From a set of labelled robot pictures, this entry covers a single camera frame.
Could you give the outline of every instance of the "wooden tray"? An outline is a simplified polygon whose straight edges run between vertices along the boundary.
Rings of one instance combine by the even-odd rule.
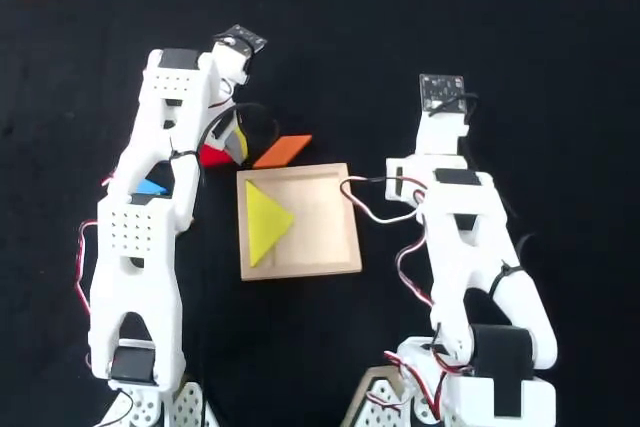
[[[348,175],[347,164],[238,172],[242,280],[360,272],[353,206],[339,190]],[[294,215],[289,231],[255,267],[249,263],[247,180]]]

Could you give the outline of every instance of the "cable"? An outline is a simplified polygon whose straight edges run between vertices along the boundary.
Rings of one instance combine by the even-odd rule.
[[[220,107],[233,99],[233,87],[231,87],[231,83],[229,83],[227,79],[220,79],[220,82],[224,82],[224,84],[227,86],[227,98],[221,100],[220,102],[216,102],[215,104],[211,104],[209,106],[210,109],[213,107]]]
[[[133,397],[131,397],[129,394],[127,394],[124,390],[121,390],[120,393],[126,395],[129,398],[129,400],[131,401],[131,404],[129,405],[129,408],[127,409],[127,411],[123,415],[121,415],[120,417],[118,417],[115,420],[110,420],[109,422],[105,422],[104,424],[96,424],[93,427],[107,427],[109,425],[117,424],[121,420],[124,420],[131,413],[131,411],[133,410],[133,405],[135,403],[133,401]]]
[[[420,374],[418,373],[418,371],[414,369],[412,366],[410,366],[409,364],[407,364],[406,362],[404,362],[402,358],[400,358],[400,356],[398,356],[397,354],[394,354],[393,352],[389,352],[388,350],[385,350],[384,356],[392,364],[396,365],[398,368],[404,367],[411,374],[411,376],[413,377],[413,380],[415,380],[416,384],[418,384],[418,388],[420,389],[420,392],[422,393],[423,397],[427,401],[429,410],[431,410],[434,417],[436,417],[437,411],[436,411],[434,401],[431,395],[429,394],[429,390],[427,389],[427,384],[425,384],[424,380],[422,380],[422,377],[420,377]]]
[[[381,399],[380,397],[378,397],[377,395],[375,395],[373,392],[367,392],[365,394],[365,397],[369,402],[373,402],[374,404],[379,405],[383,409],[393,409],[398,413],[400,413],[400,407],[402,407],[403,405],[405,405],[407,402],[411,400],[411,395],[407,395],[407,398],[404,399],[403,401],[387,402]]]
[[[249,49],[249,58],[247,59],[247,62],[245,64],[244,71],[247,75],[249,75],[249,73],[251,72],[251,64],[253,62],[253,58],[256,55],[256,49],[251,42],[249,42],[243,36],[235,34],[233,32],[222,32],[221,34],[216,34],[213,36],[213,41],[214,44],[217,42],[221,42],[227,46],[232,46],[235,44],[235,42],[238,41],[246,45]]]
[[[202,136],[200,137],[200,140],[198,141],[198,146],[197,146],[197,149],[196,149],[197,152],[200,152],[200,149],[202,148],[202,146],[206,142],[207,136],[209,135],[209,131],[218,122],[220,122],[223,119],[224,116],[230,115],[233,112],[241,112],[243,110],[249,110],[249,109],[252,109],[252,108],[259,108],[259,109],[262,109],[262,110],[265,110],[265,111],[269,112],[269,108],[267,106],[265,106],[263,104],[259,104],[257,102],[244,102],[244,103],[232,105],[231,107],[223,110],[218,115],[216,115],[207,124],[205,129],[202,131]],[[271,116],[271,122],[273,123],[273,136],[272,136],[271,142],[269,142],[269,147],[271,145],[273,145],[275,143],[275,141],[278,140],[278,137],[280,136],[280,124],[278,123],[278,121],[273,116]],[[238,125],[240,127],[240,130],[242,130],[242,132],[245,133],[243,128],[242,128],[241,122],[238,122]]]
[[[436,419],[440,419],[441,415],[440,415],[440,400],[442,398],[442,385],[444,383],[444,378],[447,376],[446,372],[442,372],[440,374],[440,380],[438,381],[438,387],[436,387],[436,395],[433,397],[433,404],[434,407],[436,408],[437,411],[437,415],[435,416]]]
[[[478,100],[478,94],[474,94],[472,92],[467,92],[465,94],[455,95],[455,96],[451,97],[450,99],[445,100],[444,102],[442,102],[437,107],[434,107],[433,109],[431,109],[429,111],[429,117],[433,117],[436,114],[444,112],[444,109],[446,109],[451,104],[453,104],[454,102],[457,102],[459,100]],[[473,113],[473,110],[467,109],[467,115],[469,117],[472,115],[472,113]]]
[[[400,250],[400,252],[398,252],[396,254],[396,260],[395,260],[395,264],[396,264],[396,270],[398,271],[398,276],[400,277],[400,280],[402,281],[402,283],[404,285],[406,285],[409,290],[411,292],[413,292],[413,295],[416,296],[416,298],[422,302],[423,304],[428,305],[429,307],[433,307],[433,300],[431,299],[431,297],[429,297],[427,294],[425,294],[409,277],[406,276],[406,274],[402,271],[402,259],[404,259],[404,257],[412,252],[415,252],[416,250],[418,250],[420,247],[422,247],[423,245],[425,245],[427,242],[427,228],[426,225],[424,227],[424,231],[422,236],[420,236],[420,238],[414,242],[413,244],[408,245],[407,247],[403,248],[402,250]]]
[[[80,285],[80,281],[84,275],[84,255],[85,255],[85,239],[84,239],[84,231],[87,227],[91,227],[94,225],[98,225],[98,221],[91,219],[85,220],[78,227],[78,250],[76,252],[76,278],[73,284],[73,288],[78,294],[78,298],[82,303],[82,307],[84,308],[87,315],[91,315],[91,307],[89,306],[89,301],[87,300],[87,296],[84,295],[84,291],[82,290],[82,286]]]
[[[353,203],[356,207],[361,209],[365,214],[367,214],[369,216],[369,218],[371,218],[374,222],[377,222],[378,224],[393,224],[395,222],[402,222],[403,220],[407,220],[407,219],[411,219],[411,218],[415,217],[416,213],[418,211],[417,207],[415,209],[413,209],[411,212],[409,212],[408,214],[404,214],[404,215],[401,215],[399,217],[393,217],[391,219],[381,219],[380,217],[376,216],[364,202],[362,202],[360,199],[358,199],[352,193],[347,192],[346,190],[344,190],[344,184],[346,184],[347,182],[356,181],[356,182],[377,183],[377,182],[386,182],[387,180],[402,180],[402,181],[406,181],[406,182],[411,182],[412,184],[415,184],[418,187],[420,187],[421,189],[423,189],[424,191],[427,190],[427,186],[426,185],[424,185],[419,180],[412,179],[411,177],[401,177],[401,176],[398,176],[398,177],[360,177],[360,176],[357,176],[357,175],[352,175],[352,176],[349,176],[349,177],[345,178],[344,180],[342,180],[340,182],[340,192],[347,199],[349,199],[351,201],[351,203]]]
[[[436,347],[436,339],[440,335],[441,326],[442,326],[442,324],[438,323],[438,325],[436,326],[436,331],[433,334],[433,338],[431,339],[431,354],[433,355],[434,360],[440,366],[440,368],[444,372],[446,372],[447,374],[460,375],[460,374],[463,374],[465,372],[468,372],[471,369],[471,366],[469,366],[469,365],[449,365],[444,360],[442,360],[442,357],[440,357],[440,354],[438,353],[438,351],[436,351],[436,348],[435,348]]]
[[[524,246],[527,243],[527,241],[531,237],[533,237],[534,235],[536,235],[535,232],[530,232],[530,233],[525,234],[522,237],[520,237],[520,240],[518,240],[518,242],[516,242],[515,251],[516,251],[516,255],[518,256],[518,260],[520,261],[521,265],[522,265],[522,249],[524,249]]]

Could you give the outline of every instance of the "black table surface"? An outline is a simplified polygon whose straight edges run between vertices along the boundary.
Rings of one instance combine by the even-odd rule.
[[[240,23],[269,39],[238,98],[311,133],[295,164],[384,173],[414,147],[418,75],[461,74],[481,101],[469,145],[534,232],[523,265],[559,343],[559,425],[614,425],[633,407],[638,302],[637,0],[0,0],[2,425],[86,426],[114,394],[84,364],[88,320],[72,285],[76,229],[127,144],[149,51],[207,50]],[[428,312],[398,281],[413,222],[357,215],[363,272],[243,283],[235,174],[208,172],[207,212],[178,240],[187,370],[226,424],[338,425],[361,375]],[[381,187],[356,187],[381,215]],[[95,260],[89,233],[87,282]],[[202,301],[200,272],[208,269]],[[426,252],[407,270],[431,279]],[[471,292],[474,322],[504,319]]]

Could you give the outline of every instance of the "red wire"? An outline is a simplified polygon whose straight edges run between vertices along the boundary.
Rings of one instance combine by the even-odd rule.
[[[435,404],[435,407],[437,409],[437,411],[434,413],[434,416],[436,418],[436,420],[441,420],[441,415],[440,415],[440,398],[442,397],[442,384],[444,381],[444,378],[447,376],[446,372],[442,372],[440,374],[440,380],[438,381],[438,387],[436,388],[436,395],[433,398],[433,403]]]
[[[396,355],[392,354],[391,352],[385,352],[384,355],[392,364],[394,364],[394,365],[396,365],[398,367],[402,366],[402,367],[404,367],[405,369],[407,369],[409,371],[411,376],[414,378],[414,380],[418,384],[418,387],[420,387],[420,391],[422,392],[422,395],[424,396],[425,400],[427,401],[427,405],[429,406],[429,410],[431,410],[431,412],[434,412],[434,415],[435,415],[435,412],[436,412],[435,409],[436,408],[435,408],[434,402],[431,399],[431,395],[429,395],[429,391],[427,390],[427,386],[422,381],[422,378],[420,377],[420,374],[418,374],[416,369],[411,367],[409,364],[406,364],[405,362],[403,362],[402,359],[400,359]]]
[[[89,301],[87,297],[84,295],[82,291],[82,287],[80,286],[80,281],[84,275],[84,254],[85,254],[85,240],[84,240],[84,230],[87,227],[92,225],[98,225],[98,222],[94,219],[85,220],[78,227],[78,250],[76,252],[76,277],[73,285],[80,302],[82,303],[82,308],[87,313],[87,315],[91,315],[91,308],[89,306]]]

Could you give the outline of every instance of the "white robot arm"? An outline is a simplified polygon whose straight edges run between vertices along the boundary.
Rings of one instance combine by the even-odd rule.
[[[165,427],[174,425],[173,397],[185,369],[174,250],[176,236],[192,221],[200,178],[197,152],[204,142],[229,149],[235,139],[236,155],[233,145],[229,149],[232,157],[246,157],[236,112],[229,112],[226,126],[218,124],[234,105],[235,86],[247,80],[248,62],[264,44],[236,26],[216,36],[211,52],[151,52],[129,144],[106,197],[98,203],[98,260],[90,291],[91,369],[111,388],[135,393],[139,403],[162,405]],[[137,194],[137,186],[159,162],[171,164],[172,194]],[[120,338],[128,313],[142,318],[150,341]],[[137,427],[156,425],[160,412],[150,408],[151,415],[134,412],[127,420]]]
[[[405,381],[405,425],[413,401],[417,422],[426,424],[553,426],[555,390],[533,370],[554,365],[555,335],[534,282],[520,266],[492,177],[470,170],[458,155],[471,95],[461,77],[422,76],[421,85],[416,151],[387,159],[385,193],[415,208],[423,236],[410,250],[425,243],[433,272],[430,297],[405,283],[431,306],[436,338],[409,338],[396,354],[387,353]],[[469,288],[486,292],[512,326],[471,326],[464,306]]]

